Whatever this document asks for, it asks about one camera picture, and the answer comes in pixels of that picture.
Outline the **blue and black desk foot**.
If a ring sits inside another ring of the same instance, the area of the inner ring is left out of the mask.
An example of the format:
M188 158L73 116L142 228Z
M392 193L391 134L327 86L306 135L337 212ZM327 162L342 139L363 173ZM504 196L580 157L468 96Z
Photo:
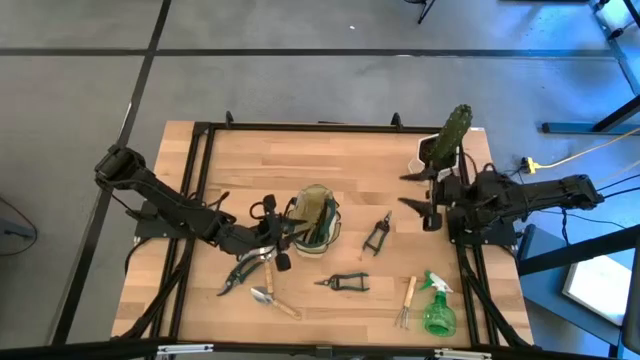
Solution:
M541 131L546 134L623 135L640 130L640 123L627 124L636 115L640 115L640 95L596 123L545 122L541 125Z

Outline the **black aluminium table frame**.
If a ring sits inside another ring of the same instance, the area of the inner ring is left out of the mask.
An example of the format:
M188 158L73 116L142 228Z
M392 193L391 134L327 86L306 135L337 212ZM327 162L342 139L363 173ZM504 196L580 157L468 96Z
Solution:
M204 181L210 164L215 133L218 130L232 131L284 131L284 132L319 132L319 133L367 133L367 134L427 134L427 127L405 127L398 117L394 117L385 126L360 126L337 123L291 124L291 123L224 123L196 122L193 125L191 142L183 179L188 181L192 174L193 163L199 138L206 138L204 158L201 162L199 179ZM111 194L113 188L99 185L105 194ZM174 336L143 337L143 331L155 317L160 307L165 304L170 292L189 268L190 257L183 256L177 267L160 287L152 304L133 327L124 335L109 341L69 344L59 333L54 335L54 342L48 346L14 348L0 350L0 360L134 360L142 357L157 356L159 345L172 344L213 344L214 351L208 353L265 353L308 355L316 358L331 359L336 356L408 356L432 358L436 349L443 347L399 347L399 346L357 346L331 344L267 344L238 342L181 342ZM610 360L607 357L586 356L580 354L545 351L539 347L528 345L523 341L514 346L487 345L472 343L467 348L448 348L491 353L493 360Z

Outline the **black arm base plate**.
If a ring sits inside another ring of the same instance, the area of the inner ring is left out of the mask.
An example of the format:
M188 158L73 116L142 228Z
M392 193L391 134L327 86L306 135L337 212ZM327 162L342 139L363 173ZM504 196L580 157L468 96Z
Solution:
M446 211L450 240L462 245L514 245L512 219L485 210L453 207Z
M185 238L192 234L192 223L206 209L181 203L144 201L139 210L126 213L136 222L135 235L141 238Z

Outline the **grey metal desk leg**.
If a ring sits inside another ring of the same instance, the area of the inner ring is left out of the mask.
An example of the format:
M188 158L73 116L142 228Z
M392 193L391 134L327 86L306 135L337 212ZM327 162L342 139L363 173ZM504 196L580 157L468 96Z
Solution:
M628 57L625 55L623 49L620 47L617 39L621 37L625 30L632 25L637 25L640 20L640 14L638 13L632 0L620 0L624 4L626 12L631 17L631 20L622 27L613 29L607 22L604 16L601 15L604 7L612 0L589 0L592 12L596 19L596 22L600 26L609 47L613 51L614 58L617 60L622 73L627 80L632 92L635 95L640 95L640 81L635 76L632 66L629 63Z

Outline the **green plastic spray bottle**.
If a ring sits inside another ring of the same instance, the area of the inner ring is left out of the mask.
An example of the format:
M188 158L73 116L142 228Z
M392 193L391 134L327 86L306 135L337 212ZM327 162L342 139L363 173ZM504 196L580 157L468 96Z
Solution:
M434 288L435 294L433 301L424 309L423 328L437 337L452 337L456 333L457 319L447 303L447 295L453 293L453 289L440 276L429 270L425 272L425 277L425 283L420 290Z

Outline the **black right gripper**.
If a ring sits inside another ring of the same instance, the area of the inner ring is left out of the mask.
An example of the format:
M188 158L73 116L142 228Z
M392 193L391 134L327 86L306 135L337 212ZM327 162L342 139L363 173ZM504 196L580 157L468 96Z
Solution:
M442 226L442 215L437 210L438 180L436 171L432 167L426 167L418 173L402 175L399 179L405 181L426 181L429 179L428 201L409 198L399 198L398 201L414 210L420 217L425 217L427 231L439 230Z

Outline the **dark green handled garden snips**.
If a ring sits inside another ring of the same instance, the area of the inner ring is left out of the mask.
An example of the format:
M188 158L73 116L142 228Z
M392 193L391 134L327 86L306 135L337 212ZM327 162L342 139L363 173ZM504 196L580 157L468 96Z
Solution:
M334 274L324 280L315 282L315 285L326 286L334 291L367 292L370 287L365 284L369 275L364 272L351 274Z
M392 211L388 211L384 218L374 225L374 228L362 244L361 253L364 253L367 249L371 249L374 256L379 254L391 229L391 217Z

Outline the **grey floor stand foot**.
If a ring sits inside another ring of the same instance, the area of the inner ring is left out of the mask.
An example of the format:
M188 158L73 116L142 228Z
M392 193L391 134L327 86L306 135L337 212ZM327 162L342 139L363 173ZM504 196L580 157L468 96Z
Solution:
M0 243L6 238L11 237L28 241L28 244L20 249L11 251L0 251L0 257L16 256L28 251L33 245L37 243L39 237L39 229L23 212L21 212L18 208L16 208L13 204L11 204L1 196L0 203L9 207L26 223L26 226L24 226L16 223L15 221L0 217Z

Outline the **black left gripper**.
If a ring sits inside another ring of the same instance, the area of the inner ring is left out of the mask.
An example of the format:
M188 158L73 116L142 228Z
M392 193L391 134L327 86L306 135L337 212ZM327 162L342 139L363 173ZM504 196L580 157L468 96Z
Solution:
M284 233L289 227L296 227L306 223L305 220L288 218L287 224L282 216L276 211L276 199L272 194L263 198L263 208L268 226L268 243L274 246L276 251L275 264L280 272L287 271L291 268L291 261L286 254L291 244L295 241L295 236L290 234L284 237Z

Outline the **white flat panel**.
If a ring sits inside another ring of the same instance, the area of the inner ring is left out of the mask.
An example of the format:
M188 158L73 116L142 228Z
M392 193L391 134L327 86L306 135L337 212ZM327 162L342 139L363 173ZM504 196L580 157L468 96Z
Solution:
M632 272L606 255L570 266L562 293L616 326L623 325Z

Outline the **dark desk with black bar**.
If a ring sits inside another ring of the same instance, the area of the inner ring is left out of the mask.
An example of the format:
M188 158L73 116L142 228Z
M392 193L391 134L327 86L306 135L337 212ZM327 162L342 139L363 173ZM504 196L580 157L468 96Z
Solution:
M602 255L632 272L622 326L562 293L572 264ZM640 225L566 244L531 224L524 230L516 260L525 299L608 343L609 354L615 358L621 357L625 348L640 355Z

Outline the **black stand leg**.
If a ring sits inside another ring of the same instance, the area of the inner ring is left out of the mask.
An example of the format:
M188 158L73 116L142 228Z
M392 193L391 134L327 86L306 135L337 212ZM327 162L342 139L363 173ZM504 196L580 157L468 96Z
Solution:
M421 25L437 0L403 0L403 1L409 4L422 6L420 16L417 20L417 24Z

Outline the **wide trowel wooden handle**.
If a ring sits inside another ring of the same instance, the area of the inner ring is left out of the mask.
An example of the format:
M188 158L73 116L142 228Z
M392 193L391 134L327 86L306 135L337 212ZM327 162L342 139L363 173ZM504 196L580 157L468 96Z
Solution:
M261 304L273 306L274 308L280 310L281 312L287 314L288 316L290 316L295 320L302 319L302 315L298 310L274 298L267 291L266 287L252 287L250 289L250 293L257 302Z

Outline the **cream gardening bag green trim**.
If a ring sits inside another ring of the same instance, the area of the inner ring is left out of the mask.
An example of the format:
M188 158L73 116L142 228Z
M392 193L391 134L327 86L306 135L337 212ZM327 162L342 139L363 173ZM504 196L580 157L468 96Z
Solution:
M301 221L293 228L296 251L302 257L322 257L341 231L339 203L333 192L321 184L309 185L292 198L292 205L287 217Z

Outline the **green handled bypass pruner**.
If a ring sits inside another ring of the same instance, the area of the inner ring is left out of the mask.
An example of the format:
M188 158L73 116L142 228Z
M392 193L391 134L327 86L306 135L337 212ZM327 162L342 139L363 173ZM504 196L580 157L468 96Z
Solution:
M227 275L217 296L224 296L237 285L244 283L255 270L272 257L273 252L274 247L271 246L251 250L244 255L239 255L237 264Z

